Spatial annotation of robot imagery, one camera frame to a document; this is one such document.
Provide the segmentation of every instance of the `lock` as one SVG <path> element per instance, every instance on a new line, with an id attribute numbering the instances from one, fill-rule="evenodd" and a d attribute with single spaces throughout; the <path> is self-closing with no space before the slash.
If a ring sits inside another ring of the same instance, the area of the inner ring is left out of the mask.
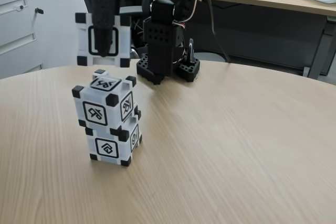
<path id="1" fill-rule="evenodd" d="M 37 7 L 35 8 L 35 12 L 40 13 L 40 14 L 44 14 L 44 11 L 40 8 L 37 8 Z"/>

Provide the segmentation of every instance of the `white cabinet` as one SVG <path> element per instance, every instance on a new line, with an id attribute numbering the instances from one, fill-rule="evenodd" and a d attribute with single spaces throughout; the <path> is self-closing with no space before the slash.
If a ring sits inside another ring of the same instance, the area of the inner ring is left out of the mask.
<path id="1" fill-rule="evenodd" d="M 76 64 L 78 32 L 75 13 L 86 13 L 84 0 L 25 0 L 32 17 L 36 54 L 43 68 Z M 35 8 L 44 14 L 35 13 Z"/>
<path id="2" fill-rule="evenodd" d="M 0 79 L 24 73 L 42 63 L 36 54 L 31 16 L 23 0 L 0 6 Z"/>

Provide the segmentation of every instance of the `office chair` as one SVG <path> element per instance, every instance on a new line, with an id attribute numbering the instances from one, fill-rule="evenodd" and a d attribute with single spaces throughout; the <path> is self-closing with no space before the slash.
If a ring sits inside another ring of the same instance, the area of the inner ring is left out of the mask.
<path id="1" fill-rule="evenodd" d="M 92 2 L 91 0 L 84 0 L 89 13 L 92 13 Z M 144 14 L 142 12 L 142 6 L 126 6 L 120 7 L 120 16 L 127 15 L 131 18 L 142 18 Z M 131 44 L 131 59 L 139 59 L 139 55 L 145 54 L 147 52 L 147 47 L 135 48 L 133 41 Z"/>

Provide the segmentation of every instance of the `desk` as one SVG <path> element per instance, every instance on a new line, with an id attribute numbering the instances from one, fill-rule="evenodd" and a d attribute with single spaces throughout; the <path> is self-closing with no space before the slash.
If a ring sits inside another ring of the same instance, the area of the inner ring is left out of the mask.
<path id="1" fill-rule="evenodd" d="M 307 66 L 307 76 L 317 79 L 326 60 L 332 60 L 336 52 L 336 5 L 328 5 L 312 0 L 217 0 L 240 4 L 272 7 L 278 9 L 293 10 L 326 16 L 324 30 L 321 34 L 312 65 Z"/>
<path id="2" fill-rule="evenodd" d="M 0 223 L 336 223 L 335 86 L 208 61 L 193 83 L 138 78 L 125 168 L 91 161 L 78 125 L 71 89 L 97 68 L 0 80 Z"/>

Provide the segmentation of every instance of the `black holder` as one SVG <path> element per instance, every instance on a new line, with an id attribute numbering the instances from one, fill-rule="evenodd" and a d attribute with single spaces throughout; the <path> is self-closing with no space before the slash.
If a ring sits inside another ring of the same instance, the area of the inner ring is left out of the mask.
<path id="1" fill-rule="evenodd" d="M 195 63 L 186 62 L 184 60 L 175 64 L 176 68 L 174 73 L 186 80 L 187 82 L 193 82 L 200 70 L 201 62 L 195 58 Z M 161 81 L 164 79 L 164 76 L 153 74 L 148 69 L 148 57 L 145 56 L 136 64 L 137 73 L 148 81 L 152 82 L 154 85 L 161 84 Z"/>

